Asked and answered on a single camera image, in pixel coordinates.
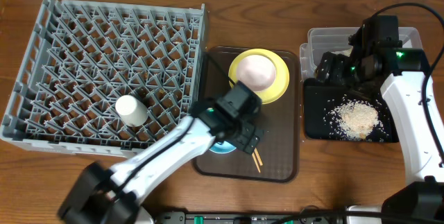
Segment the blue bowl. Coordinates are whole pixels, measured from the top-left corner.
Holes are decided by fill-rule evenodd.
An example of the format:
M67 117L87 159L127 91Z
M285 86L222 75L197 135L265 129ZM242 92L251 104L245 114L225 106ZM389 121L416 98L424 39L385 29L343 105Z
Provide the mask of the blue bowl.
M227 154L227 153L231 153L235 149L236 149L235 146L233 146L232 144L230 144L227 141L224 141L224 142L216 142L210 148L210 151L212 151L213 153L217 153L217 154Z

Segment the wooden chopstick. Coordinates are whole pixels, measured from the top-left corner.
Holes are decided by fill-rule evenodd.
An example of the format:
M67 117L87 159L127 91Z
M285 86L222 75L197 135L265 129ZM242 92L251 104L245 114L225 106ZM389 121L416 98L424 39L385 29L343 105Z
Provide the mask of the wooden chopstick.
M262 159L261 159L261 157L260 157L260 155L259 155L259 152L258 152L258 150L257 150L256 148L254 149L254 153L255 153L256 160L258 161L258 164L259 164L260 166L263 166Z
M257 169L258 173L261 173L261 169L260 169L261 165L259 163L258 157L256 156L255 153L252 154L252 157L253 157L253 161L255 163L255 166L256 166L256 169Z

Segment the white bowl with rice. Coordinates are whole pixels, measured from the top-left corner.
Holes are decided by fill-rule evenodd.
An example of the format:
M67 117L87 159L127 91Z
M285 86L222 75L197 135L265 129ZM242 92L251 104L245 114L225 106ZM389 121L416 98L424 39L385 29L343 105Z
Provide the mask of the white bowl with rice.
M276 68L265 56L249 55L240 61L236 75L251 90L262 91L275 81Z

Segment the yellow plate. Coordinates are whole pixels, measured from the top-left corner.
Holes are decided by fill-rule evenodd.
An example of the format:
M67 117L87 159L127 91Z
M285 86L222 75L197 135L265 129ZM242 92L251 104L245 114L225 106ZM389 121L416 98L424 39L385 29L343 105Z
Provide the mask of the yellow plate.
M285 64L284 60L276 53L266 49L248 49L240 53L230 64L228 76L233 82L238 82L236 70L242 59L249 55L262 55L271 60L276 68L276 77L273 84L262 91L253 91L261 98L263 104L272 103L278 100L287 90L290 82L289 68Z

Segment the white paper cup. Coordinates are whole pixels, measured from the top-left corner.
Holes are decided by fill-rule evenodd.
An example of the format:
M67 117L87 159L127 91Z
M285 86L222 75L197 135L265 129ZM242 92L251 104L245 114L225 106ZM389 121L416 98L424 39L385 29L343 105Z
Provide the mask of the white paper cup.
M134 96L124 95L117 99L115 110L123 123L130 127L142 126L148 119L148 109Z

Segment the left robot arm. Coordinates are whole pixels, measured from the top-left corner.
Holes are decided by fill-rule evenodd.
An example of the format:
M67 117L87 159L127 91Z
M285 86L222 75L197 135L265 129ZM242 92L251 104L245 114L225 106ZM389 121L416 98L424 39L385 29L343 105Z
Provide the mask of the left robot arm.
M58 210L64 223L152 223L146 197L183 164L226 141L249 155L264 132L253 124L262 100L242 82L195 102L189 115L140 154L108 169L87 166Z

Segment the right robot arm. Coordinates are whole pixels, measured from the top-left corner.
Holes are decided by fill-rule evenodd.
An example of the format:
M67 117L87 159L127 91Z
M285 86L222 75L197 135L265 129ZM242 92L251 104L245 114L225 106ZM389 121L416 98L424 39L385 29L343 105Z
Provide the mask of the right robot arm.
M364 20L349 43L350 55L323 54L315 78L327 85L370 86L386 102L401 143L407 186L383 203L382 212L442 219L443 122L425 52L403 47L393 15Z

